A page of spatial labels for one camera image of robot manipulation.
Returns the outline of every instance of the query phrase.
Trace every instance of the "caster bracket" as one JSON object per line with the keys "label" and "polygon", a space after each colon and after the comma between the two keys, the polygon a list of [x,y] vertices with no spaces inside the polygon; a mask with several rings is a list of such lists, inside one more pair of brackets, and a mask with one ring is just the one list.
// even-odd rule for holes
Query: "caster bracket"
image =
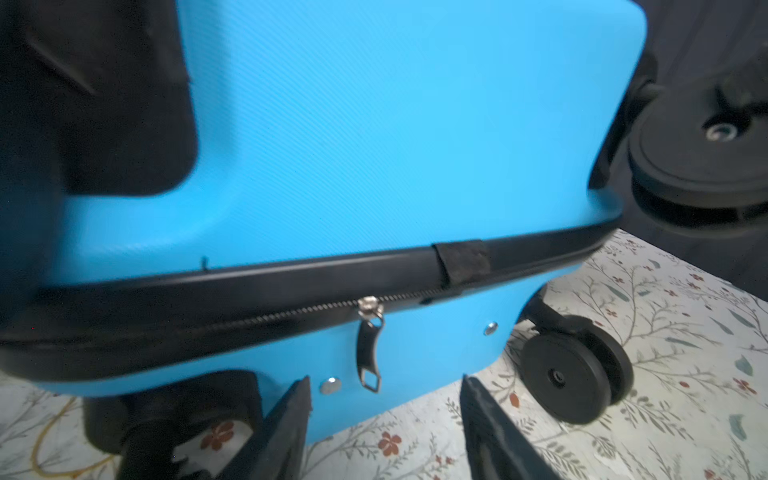
{"label": "caster bracket", "polygon": [[592,321],[583,316],[562,316],[539,296],[534,296],[523,309],[522,316],[531,320],[539,332],[556,332],[577,335],[592,325]]}

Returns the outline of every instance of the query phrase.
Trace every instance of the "rivet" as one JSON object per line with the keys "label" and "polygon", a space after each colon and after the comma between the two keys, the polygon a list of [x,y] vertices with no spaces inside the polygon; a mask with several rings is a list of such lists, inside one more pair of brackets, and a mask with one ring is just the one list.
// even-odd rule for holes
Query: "rivet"
{"label": "rivet", "polygon": [[320,384],[320,393],[323,395],[330,395],[331,393],[336,393],[341,389],[341,380],[337,379],[335,376],[332,376],[331,378],[327,379],[325,382]]}
{"label": "rivet", "polygon": [[488,326],[485,327],[485,335],[493,335],[496,332],[496,329],[498,328],[498,323],[496,322],[490,322]]}

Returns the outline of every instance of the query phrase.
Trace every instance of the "dark background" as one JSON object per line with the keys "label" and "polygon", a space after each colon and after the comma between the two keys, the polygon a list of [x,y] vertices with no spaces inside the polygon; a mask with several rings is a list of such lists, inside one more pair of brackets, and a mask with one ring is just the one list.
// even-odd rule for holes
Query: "dark background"
{"label": "dark background", "polygon": [[[659,61],[661,84],[683,84],[744,62],[768,41],[766,0],[635,2],[648,18],[646,48]],[[624,198],[623,229],[768,299],[768,228],[728,239],[697,239],[664,231],[638,210],[630,179],[626,148],[621,148],[612,168],[611,185]]]}

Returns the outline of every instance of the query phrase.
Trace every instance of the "zipper slider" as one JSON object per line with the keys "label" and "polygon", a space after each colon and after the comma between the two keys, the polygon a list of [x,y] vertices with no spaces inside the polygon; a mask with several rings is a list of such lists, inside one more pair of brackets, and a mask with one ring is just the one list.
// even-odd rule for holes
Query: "zipper slider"
{"label": "zipper slider", "polygon": [[[376,341],[384,328],[384,304],[374,296],[357,300],[358,314],[362,321],[357,333],[357,374],[362,386],[374,393],[379,393],[382,376],[376,365]],[[366,371],[376,376],[376,386],[366,382]]]}

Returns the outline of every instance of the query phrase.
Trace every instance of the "black trim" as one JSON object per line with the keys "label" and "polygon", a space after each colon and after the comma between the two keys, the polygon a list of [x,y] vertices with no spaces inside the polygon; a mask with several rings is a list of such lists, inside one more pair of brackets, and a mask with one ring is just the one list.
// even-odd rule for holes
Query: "black trim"
{"label": "black trim", "polygon": [[617,225],[487,240],[487,276],[449,288],[436,249],[422,247],[44,290],[0,331],[0,368],[78,381],[253,346],[355,320],[349,301],[363,296],[391,297],[391,312],[562,268]]}

